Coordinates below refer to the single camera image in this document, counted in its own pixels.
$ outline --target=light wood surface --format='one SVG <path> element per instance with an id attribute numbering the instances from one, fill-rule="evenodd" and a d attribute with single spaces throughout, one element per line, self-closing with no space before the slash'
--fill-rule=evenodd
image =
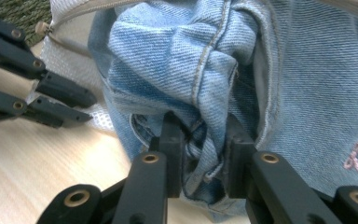
<path id="1" fill-rule="evenodd" d="M 0 91 L 25 98 L 31 85 L 0 69 Z M 130 167 L 114 134 L 87 126 L 57 130 L 25 119 L 0 122 L 0 223 L 36 223 L 62 190 L 76 184 L 107 189 Z M 168 223 L 212 222 L 205 211 L 169 199 Z M 249 222 L 234 217 L 225 223 Z"/>

